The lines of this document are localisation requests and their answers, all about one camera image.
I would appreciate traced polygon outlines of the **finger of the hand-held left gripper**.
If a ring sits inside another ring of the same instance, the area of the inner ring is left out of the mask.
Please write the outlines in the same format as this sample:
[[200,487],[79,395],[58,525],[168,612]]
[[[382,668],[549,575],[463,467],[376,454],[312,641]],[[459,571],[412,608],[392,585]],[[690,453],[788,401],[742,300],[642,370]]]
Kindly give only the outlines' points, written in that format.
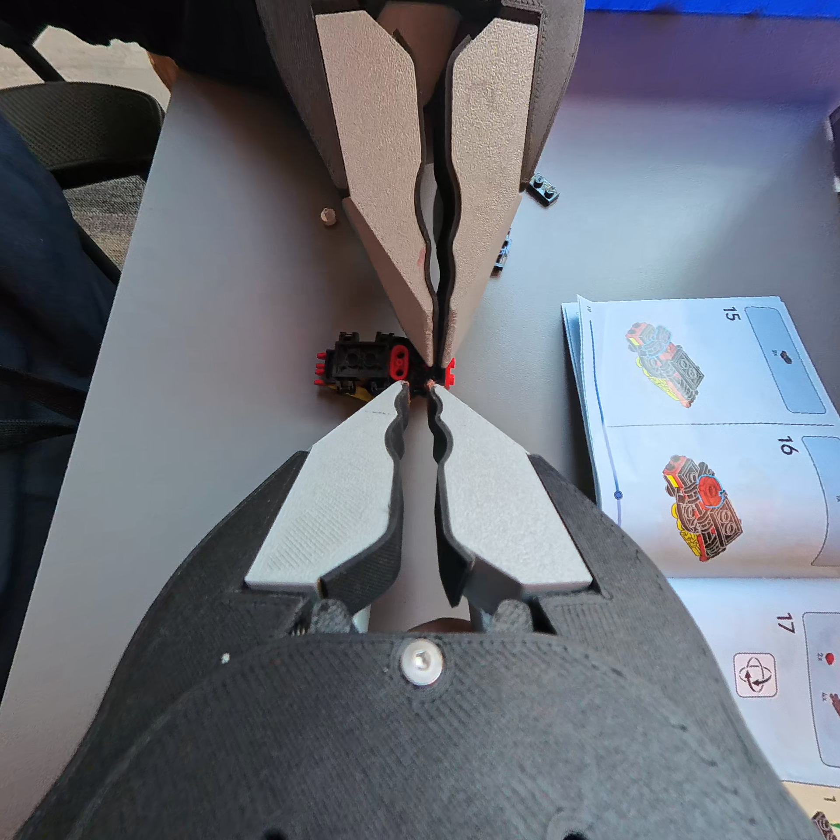
[[495,18],[448,67],[445,161],[456,188],[441,362],[457,353],[518,210],[538,26]]
[[345,212],[407,337],[431,365],[436,303],[418,209],[424,141],[413,57],[363,10],[315,20],[348,180]]

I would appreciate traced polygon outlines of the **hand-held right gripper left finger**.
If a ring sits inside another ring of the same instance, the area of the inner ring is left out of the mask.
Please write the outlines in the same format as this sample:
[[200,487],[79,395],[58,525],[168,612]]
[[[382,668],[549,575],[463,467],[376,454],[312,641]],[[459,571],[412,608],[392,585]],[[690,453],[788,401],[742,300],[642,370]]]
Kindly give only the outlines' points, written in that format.
[[366,403],[303,459],[255,560],[252,591],[369,607],[401,566],[407,383]]

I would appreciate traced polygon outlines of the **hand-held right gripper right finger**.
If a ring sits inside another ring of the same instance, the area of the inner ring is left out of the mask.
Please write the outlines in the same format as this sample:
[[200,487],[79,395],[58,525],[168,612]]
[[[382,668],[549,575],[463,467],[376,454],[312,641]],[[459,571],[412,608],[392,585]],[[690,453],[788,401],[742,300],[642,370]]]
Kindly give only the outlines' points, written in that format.
[[428,423],[437,463],[438,568],[468,621],[442,631],[484,631],[506,601],[594,592],[594,579],[525,448],[441,385],[430,385]]

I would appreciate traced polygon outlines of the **black red yellow lego model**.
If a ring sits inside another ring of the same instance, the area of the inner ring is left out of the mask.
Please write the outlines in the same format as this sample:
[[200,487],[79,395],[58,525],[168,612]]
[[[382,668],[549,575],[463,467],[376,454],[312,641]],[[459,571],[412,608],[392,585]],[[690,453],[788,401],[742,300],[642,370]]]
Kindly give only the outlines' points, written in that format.
[[396,382],[433,379],[450,388],[455,360],[442,368],[427,365],[412,342],[392,332],[362,341],[358,332],[341,332],[333,348],[318,353],[314,384],[369,402]]

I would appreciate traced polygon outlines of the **person's left forearm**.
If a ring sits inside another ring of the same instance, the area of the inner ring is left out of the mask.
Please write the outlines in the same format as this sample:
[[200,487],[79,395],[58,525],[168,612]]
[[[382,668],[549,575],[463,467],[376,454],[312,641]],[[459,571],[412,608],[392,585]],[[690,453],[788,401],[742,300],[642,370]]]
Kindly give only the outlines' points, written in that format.
[[95,46],[136,43],[221,81],[280,82],[254,1],[2,1],[1,18],[22,35],[51,26]]

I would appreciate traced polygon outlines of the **lego instruction booklet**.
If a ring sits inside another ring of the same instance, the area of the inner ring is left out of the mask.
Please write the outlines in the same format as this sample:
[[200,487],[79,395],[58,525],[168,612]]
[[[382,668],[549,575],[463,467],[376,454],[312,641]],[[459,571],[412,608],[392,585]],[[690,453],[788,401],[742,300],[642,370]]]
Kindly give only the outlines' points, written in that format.
[[839,422],[777,297],[563,305],[596,497],[838,838]]

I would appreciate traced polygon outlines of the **blue plastic bin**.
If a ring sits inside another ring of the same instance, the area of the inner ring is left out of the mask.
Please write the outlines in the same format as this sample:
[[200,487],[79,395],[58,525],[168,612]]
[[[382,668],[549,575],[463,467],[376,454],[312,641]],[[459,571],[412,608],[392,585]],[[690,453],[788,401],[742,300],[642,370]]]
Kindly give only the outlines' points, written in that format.
[[839,19],[838,1],[586,1],[588,11]]

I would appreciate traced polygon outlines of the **black office chair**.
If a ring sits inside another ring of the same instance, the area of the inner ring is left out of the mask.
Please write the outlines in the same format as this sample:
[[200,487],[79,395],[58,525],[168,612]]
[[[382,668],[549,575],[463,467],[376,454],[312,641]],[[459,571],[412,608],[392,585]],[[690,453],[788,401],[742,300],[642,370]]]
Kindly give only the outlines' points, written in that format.
[[2,47],[41,79],[2,89],[2,115],[59,187],[70,193],[81,246],[117,285],[164,111],[143,91],[63,78],[35,47],[43,30],[29,28],[20,34],[1,23]]

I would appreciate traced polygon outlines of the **person's dark trouser leg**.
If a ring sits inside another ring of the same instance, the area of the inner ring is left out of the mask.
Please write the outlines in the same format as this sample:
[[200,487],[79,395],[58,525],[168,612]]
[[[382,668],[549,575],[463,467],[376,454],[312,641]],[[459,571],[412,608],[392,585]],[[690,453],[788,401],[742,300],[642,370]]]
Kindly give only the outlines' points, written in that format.
[[84,252],[55,178],[1,125],[5,691],[116,290]]

